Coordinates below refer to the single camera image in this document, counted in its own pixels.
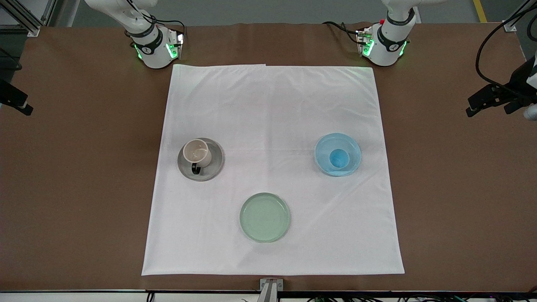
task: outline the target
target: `gray floor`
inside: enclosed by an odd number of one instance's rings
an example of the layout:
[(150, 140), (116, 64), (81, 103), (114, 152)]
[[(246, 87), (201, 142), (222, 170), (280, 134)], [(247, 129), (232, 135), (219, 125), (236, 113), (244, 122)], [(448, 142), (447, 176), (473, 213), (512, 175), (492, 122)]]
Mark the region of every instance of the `gray floor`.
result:
[[(479, 22), (472, 0), (450, 0), (421, 6), (424, 23)], [(160, 0), (149, 12), (162, 20), (181, 20), (187, 26), (231, 25), (236, 23), (357, 23), (386, 17), (380, 0)], [(73, 26), (118, 26), (81, 1)]]

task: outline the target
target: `blue bowl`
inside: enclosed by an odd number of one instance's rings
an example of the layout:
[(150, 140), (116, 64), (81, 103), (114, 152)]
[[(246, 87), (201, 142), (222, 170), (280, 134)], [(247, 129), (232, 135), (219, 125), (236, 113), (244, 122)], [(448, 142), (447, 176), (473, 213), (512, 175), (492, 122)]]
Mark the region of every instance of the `blue bowl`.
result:
[(343, 133), (323, 136), (315, 146), (315, 161), (330, 176), (347, 176), (360, 166), (362, 152), (352, 137)]

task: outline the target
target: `yellow floor line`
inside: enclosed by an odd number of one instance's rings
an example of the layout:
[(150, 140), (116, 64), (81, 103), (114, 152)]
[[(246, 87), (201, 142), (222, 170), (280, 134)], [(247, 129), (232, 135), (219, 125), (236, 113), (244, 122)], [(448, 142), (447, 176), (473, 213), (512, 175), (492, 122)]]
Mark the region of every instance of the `yellow floor line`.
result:
[(485, 11), (483, 10), (483, 6), (481, 5), (480, 0), (474, 0), (474, 6), (475, 10), (477, 12), (477, 16), (479, 17), (479, 22), (486, 23), (487, 18), (485, 17)]

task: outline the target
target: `brown table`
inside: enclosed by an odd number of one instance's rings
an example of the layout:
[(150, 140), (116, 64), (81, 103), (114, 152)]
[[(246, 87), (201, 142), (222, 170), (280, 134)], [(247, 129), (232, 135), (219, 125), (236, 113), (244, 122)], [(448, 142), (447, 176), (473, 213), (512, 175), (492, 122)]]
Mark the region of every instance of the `brown table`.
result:
[[(291, 276), (287, 290), (537, 284), (537, 124), (465, 114), (495, 26), (416, 25), (396, 65), (373, 67), (406, 274)], [(524, 61), (503, 32), (482, 59), (500, 82)], [(171, 67), (144, 67), (121, 28), (43, 28), (21, 61), (13, 84), (35, 110), (0, 110), (1, 290), (258, 289), (260, 276), (140, 276)], [(343, 32), (287, 24), (191, 27), (177, 63), (371, 66)]]

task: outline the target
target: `green led light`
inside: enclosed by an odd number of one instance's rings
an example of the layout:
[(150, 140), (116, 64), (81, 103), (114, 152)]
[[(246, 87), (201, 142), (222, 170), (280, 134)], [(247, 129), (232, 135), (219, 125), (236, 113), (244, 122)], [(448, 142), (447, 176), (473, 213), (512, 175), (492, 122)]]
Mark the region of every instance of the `green led light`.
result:
[(138, 50), (138, 46), (136, 46), (136, 44), (134, 45), (134, 49), (136, 50), (136, 52), (138, 53), (138, 58), (140, 58), (140, 60), (142, 59), (142, 55), (140, 54), (140, 51)]
[(168, 49), (168, 52), (170, 53), (170, 57), (172, 59), (177, 58), (177, 56), (178, 56), (177, 52), (176, 51), (171, 51), (173, 49), (173, 45), (170, 46), (170, 45), (166, 44), (166, 48)]
[(364, 56), (369, 56), (371, 49), (373, 49), (373, 46), (375, 46), (375, 41), (373, 41), (373, 39), (371, 39), (369, 42), (371, 44), (368, 43), (367, 46), (364, 47)]
[(403, 47), (401, 47), (401, 52), (399, 53), (399, 56), (403, 55), (404, 47), (407, 45), (407, 42), (405, 41), (403, 44)]

